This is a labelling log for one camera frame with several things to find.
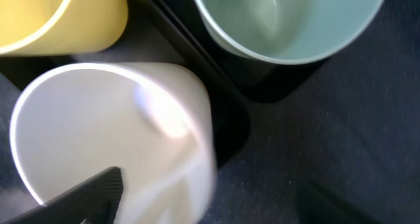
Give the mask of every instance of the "light green cup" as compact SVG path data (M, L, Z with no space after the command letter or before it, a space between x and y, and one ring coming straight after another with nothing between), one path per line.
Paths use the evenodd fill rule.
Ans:
M195 0L211 37L276 64L327 58L354 41L384 0Z

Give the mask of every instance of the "blurry black object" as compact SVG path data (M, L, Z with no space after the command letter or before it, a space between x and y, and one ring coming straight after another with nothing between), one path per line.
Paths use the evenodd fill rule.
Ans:
M78 186L4 224L112 224L123 194L119 168L108 168Z
M275 102L294 91L326 60L298 66L276 65L233 55L205 29L194 0L138 0L151 3L152 20L185 60L206 61L252 101Z
M297 191L301 224L379 224L315 181Z

